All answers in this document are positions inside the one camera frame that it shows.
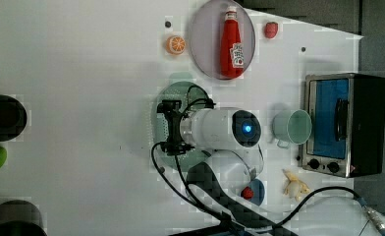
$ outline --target blue light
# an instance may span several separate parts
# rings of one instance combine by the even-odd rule
[[[251,131],[251,126],[244,126],[244,130],[246,133]]]

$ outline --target oven knob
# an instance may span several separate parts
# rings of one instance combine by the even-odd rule
[[[320,162],[317,160],[317,159],[312,159],[309,163],[308,163],[309,167],[311,167],[312,169],[317,169],[319,166],[320,166]]]
[[[331,173],[337,173],[340,170],[339,164],[336,162],[331,162],[327,165],[327,168],[330,170]]]

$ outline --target toaster oven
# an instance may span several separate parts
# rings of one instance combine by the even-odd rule
[[[307,76],[304,107],[312,132],[303,169],[346,178],[382,172],[385,78]]]

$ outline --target small red object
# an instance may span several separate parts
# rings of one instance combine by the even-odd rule
[[[245,187],[242,190],[242,197],[246,200],[253,198],[253,190],[250,187]]]
[[[270,22],[265,26],[265,37],[274,38],[278,32],[278,23]]]

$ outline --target bottle label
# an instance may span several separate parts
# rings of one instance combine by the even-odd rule
[[[228,12],[226,13],[226,17],[224,18],[225,21],[227,20],[235,20],[237,21],[238,20],[238,16],[237,16],[237,13],[235,12]]]
[[[233,68],[244,67],[244,51],[241,43],[233,43],[233,47],[230,48],[230,56],[232,57]]]

